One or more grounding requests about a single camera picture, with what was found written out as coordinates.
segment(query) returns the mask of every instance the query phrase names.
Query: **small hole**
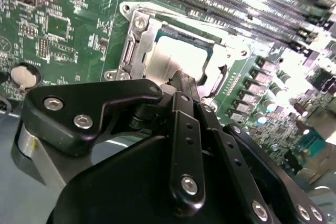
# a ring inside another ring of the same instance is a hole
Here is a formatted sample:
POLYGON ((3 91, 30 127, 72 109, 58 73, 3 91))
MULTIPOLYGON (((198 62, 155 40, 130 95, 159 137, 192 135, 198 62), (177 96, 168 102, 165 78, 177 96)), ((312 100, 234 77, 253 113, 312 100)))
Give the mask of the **small hole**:
POLYGON ((122 10, 124 11, 124 13, 128 14, 128 13, 130 13, 131 8, 128 5, 124 5, 122 7, 122 10))
POLYGON ((186 140, 186 142, 189 143, 190 145, 194 144, 194 141, 193 141, 191 138, 189 138, 189 137, 186 137, 185 140, 186 140))
POLYGON ((240 162, 239 160, 237 160, 237 159, 235 159, 235 163, 236 163, 236 165, 238 165, 238 166, 242 166, 241 162, 240 162))
POLYGON ((181 97, 182 97, 182 99, 184 100, 184 101, 189 101, 189 97, 187 97, 187 96, 185 96, 185 95, 181 95, 181 97))
POLYGON ((152 90, 155 93, 158 93, 158 89, 154 86, 149 86, 149 89, 152 90))

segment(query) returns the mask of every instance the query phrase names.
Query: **blue component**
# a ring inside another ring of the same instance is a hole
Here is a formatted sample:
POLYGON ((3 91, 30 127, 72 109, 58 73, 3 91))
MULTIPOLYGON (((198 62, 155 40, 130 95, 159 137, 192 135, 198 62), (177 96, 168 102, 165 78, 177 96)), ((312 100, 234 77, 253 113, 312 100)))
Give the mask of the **blue component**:
POLYGON ((310 157, 318 155, 325 147, 327 143, 320 136, 320 134, 312 129, 307 135, 303 136, 298 143, 298 149, 305 148, 310 151, 310 157))

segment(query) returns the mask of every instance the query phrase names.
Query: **silver screw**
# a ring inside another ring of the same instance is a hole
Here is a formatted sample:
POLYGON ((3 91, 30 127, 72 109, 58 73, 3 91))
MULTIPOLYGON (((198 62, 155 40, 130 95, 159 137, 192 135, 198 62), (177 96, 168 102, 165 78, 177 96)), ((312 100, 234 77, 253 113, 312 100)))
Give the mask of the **silver screw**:
POLYGON ((186 101, 186 102, 189 101, 189 98, 186 95, 181 95, 181 97, 184 101, 186 101))
POLYGON ((209 112, 209 113, 212 112, 212 109, 206 104, 204 105, 204 109, 205 109, 206 112, 209 112))
POLYGON ((76 115, 73 120, 75 126, 81 129, 87 130, 93 126, 93 121, 88 115, 76 115))
POLYGON ((57 111, 62 109, 64 104, 57 98, 47 98, 44 100, 44 106, 49 110, 57 111))
POLYGON ((313 212, 313 215, 319 220, 322 221, 322 215, 316 210, 315 207, 310 206, 310 210, 313 212))
POLYGON ((147 26, 147 21, 143 17, 136 17, 134 19, 134 25, 138 30, 143 30, 147 26))
POLYGON ((299 210, 299 213, 305 220, 310 220, 309 213, 300 205, 297 205, 297 208, 299 210))
POLYGON ((120 74, 119 80, 125 81, 125 80, 130 80, 130 79, 131 79, 131 77, 130 77, 130 75, 128 73, 122 73, 122 74, 120 74))
POLYGON ((117 75, 116 70, 108 70, 104 73, 104 78, 107 81, 113 81, 117 75))
POLYGON ((238 134, 241 133, 240 128, 238 128, 237 126, 233 126, 232 128, 233 128, 233 130, 234 130, 235 132, 237 132, 238 134))
POLYGON ((268 215, 264 207, 257 201, 252 202, 252 209, 254 213, 259 217, 260 220, 262 221, 267 221, 268 220, 268 215))
POLYGON ((181 180, 182 188, 190 195, 197 194, 198 187, 196 181, 192 178, 185 176, 181 180))

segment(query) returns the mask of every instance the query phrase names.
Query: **motherboard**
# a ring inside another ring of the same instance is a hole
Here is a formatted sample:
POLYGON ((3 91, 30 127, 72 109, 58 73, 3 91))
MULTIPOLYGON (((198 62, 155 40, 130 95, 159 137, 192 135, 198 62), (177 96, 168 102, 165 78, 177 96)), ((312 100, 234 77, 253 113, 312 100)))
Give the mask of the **motherboard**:
POLYGON ((241 125, 278 164, 314 157, 333 134, 316 113, 336 125, 335 3, 0 0, 1 101, 19 106, 45 85, 165 84, 182 70, 221 124, 241 125))

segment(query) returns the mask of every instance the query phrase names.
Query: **black plastic bracket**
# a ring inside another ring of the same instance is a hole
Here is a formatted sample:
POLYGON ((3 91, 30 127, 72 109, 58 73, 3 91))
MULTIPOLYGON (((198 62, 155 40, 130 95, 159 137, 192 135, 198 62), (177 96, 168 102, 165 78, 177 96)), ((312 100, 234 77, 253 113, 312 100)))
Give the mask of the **black plastic bracket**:
POLYGON ((211 147, 218 162, 226 166, 225 170, 229 172, 227 178, 232 180, 242 214, 246 219, 251 220, 251 223, 280 223, 268 209, 235 139, 223 132, 215 113, 209 106, 200 103, 197 108, 201 126, 204 128, 202 140, 211 147), (263 208, 259 216, 256 215, 254 206, 263 208))
POLYGON ((172 98, 169 139, 172 143, 170 195, 179 216, 192 216, 205 202, 200 123, 193 100, 183 92, 172 98))
POLYGON ((110 119, 128 105, 159 103, 162 97, 161 89, 150 80, 40 87, 26 95, 22 120, 32 135, 64 153, 79 156, 90 152, 104 128, 105 118, 110 119), (47 109, 47 98, 59 99, 63 108, 47 109), (90 116, 92 127, 77 127, 73 121, 77 115, 90 116))
POLYGON ((267 185, 270 203, 282 223, 327 223, 321 211, 322 220, 316 217, 319 207, 238 125, 228 124, 223 130, 236 139, 251 173, 267 185))

